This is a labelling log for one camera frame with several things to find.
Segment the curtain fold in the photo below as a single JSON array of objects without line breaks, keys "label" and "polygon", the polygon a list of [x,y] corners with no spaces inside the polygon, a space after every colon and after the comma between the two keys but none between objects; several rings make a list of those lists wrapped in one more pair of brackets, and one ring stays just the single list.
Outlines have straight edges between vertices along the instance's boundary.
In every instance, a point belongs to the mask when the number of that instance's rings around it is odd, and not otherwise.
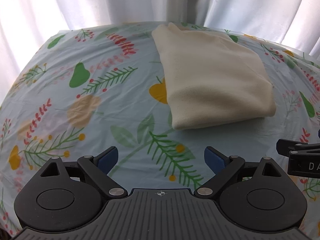
[{"label": "curtain fold", "polygon": [[239,31],[320,59],[319,0],[0,0],[0,103],[59,30],[139,21]]}]

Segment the blue gripper pad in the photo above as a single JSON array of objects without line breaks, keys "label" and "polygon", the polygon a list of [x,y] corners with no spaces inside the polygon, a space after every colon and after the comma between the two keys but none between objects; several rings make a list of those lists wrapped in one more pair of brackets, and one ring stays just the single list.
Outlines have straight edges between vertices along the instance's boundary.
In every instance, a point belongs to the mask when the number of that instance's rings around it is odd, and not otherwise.
[{"label": "blue gripper pad", "polygon": [[106,153],[106,151],[97,156],[99,159],[96,166],[99,168],[99,170],[107,175],[118,162],[118,149],[113,148],[108,153]]},{"label": "blue gripper pad", "polygon": [[204,150],[204,161],[216,175],[227,166],[226,161],[208,147]]}]

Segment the white crosshair marker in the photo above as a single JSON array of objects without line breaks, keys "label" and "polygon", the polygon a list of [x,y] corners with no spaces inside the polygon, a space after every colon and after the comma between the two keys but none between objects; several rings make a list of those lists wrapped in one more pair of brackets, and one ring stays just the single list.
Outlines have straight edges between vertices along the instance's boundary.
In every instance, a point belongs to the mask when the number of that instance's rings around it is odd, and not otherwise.
[{"label": "white crosshair marker", "polygon": [[157,195],[159,195],[160,197],[162,197],[162,196],[164,196],[164,195],[167,194],[167,193],[165,193],[165,192],[163,192],[163,191],[159,191],[159,192],[157,192],[157,193],[155,193],[155,194],[157,194]]}]

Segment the silver screw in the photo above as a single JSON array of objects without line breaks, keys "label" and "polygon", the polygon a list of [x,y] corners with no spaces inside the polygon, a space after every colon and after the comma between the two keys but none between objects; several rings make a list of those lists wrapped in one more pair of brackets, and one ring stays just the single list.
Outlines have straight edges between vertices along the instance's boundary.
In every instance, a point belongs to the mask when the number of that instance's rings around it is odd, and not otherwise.
[{"label": "silver screw", "polygon": [[114,187],[111,190],[109,190],[109,194],[113,196],[120,196],[123,193],[124,193],[124,189],[119,187]]},{"label": "silver screw", "polygon": [[212,189],[208,188],[208,187],[201,187],[197,190],[198,194],[203,195],[203,196],[207,196],[212,194]]}]

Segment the folded sweater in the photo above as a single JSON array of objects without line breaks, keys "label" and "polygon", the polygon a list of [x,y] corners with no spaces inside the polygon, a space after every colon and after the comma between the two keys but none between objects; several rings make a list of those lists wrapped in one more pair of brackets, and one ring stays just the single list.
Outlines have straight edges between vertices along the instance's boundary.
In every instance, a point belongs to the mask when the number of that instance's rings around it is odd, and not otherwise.
[{"label": "folded sweater", "polygon": [[226,34],[161,24],[152,37],[164,68],[174,129],[273,116],[273,86],[259,56]]}]

